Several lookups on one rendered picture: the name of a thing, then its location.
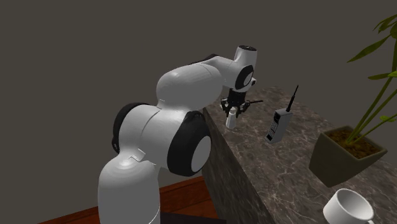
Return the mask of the green plant in olive pot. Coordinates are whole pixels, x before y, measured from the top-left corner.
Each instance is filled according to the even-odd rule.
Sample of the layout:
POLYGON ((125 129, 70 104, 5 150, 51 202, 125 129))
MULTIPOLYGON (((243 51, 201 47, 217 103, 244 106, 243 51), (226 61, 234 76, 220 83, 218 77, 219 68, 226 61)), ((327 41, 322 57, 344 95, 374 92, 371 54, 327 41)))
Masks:
POLYGON ((388 150, 372 141, 367 135, 385 123, 397 122, 397 113, 390 116, 379 115, 381 110, 397 96, 396 89, 381 101, 392 80, 397 79, 397 13, 381 20, 374 29, 379 33, 388 30, 389 34, 361 50, 349 59, 349 62, 366 57, 392 38, 394 39, 392 68, 389 72, 368 77, 369 80, 385 79, 386 82, 354 128, 346 125, 319 134, 312 151, 309 169, 328 188, 346 182, 380 160, 388 150))

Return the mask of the white cup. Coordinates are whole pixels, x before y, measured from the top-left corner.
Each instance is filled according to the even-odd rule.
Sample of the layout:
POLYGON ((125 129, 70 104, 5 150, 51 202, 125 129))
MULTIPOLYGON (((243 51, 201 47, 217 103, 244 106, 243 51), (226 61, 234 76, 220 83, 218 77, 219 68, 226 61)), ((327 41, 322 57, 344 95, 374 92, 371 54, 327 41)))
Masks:
POLYGON ((369 201, 347 188, 337 190, 323 208, 329 224, 375 224, 374 214, 369 201))

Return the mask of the grey brick phone with antenna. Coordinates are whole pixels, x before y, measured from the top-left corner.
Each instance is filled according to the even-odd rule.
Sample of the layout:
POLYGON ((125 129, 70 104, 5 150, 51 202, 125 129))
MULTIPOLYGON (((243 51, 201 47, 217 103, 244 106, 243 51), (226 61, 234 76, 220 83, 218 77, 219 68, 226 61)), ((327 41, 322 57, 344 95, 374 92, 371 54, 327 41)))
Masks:
POLYGON ((293 116, 293 112, 291 111, 291 106, 295 99, 296 91, 298 90, 299 85, 296 86, 294 94, 291 97, 291 100, 288 104, 287 108, 281 108, 274 111, 274 115, 272 118, 272 123, 270 124, 270 128, 268 130, 268 134, 265 139, 269 144, 278 143, 282 140, 283 135, 286 131, 286 127, 288 126, 291 117, 293 116))

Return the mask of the small white bottle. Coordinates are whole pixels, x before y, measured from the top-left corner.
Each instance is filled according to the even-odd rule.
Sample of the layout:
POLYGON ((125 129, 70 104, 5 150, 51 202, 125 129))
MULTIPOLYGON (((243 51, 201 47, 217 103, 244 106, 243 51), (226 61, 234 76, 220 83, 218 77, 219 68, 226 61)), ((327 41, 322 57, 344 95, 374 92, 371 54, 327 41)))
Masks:
POLYGON ((236 108, 232 107, 228 113, 225 124, 228 129, 234 129, 236 127, 236 111, 236 108))

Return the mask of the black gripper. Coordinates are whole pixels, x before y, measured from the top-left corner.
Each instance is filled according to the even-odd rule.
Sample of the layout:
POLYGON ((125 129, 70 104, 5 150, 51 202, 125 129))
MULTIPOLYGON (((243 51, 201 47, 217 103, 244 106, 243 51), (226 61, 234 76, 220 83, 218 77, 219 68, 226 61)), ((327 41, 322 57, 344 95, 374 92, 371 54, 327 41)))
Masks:
POLYGON ((225 112, 226 116, 229 116, 229 112, 232 107, 238 107, 236 118, 250 107, 251 103, 245 100, 245 96, 246 92, 236 92, 231 88, 228 93, 228 99, 221 98, 221 108, 225 112))

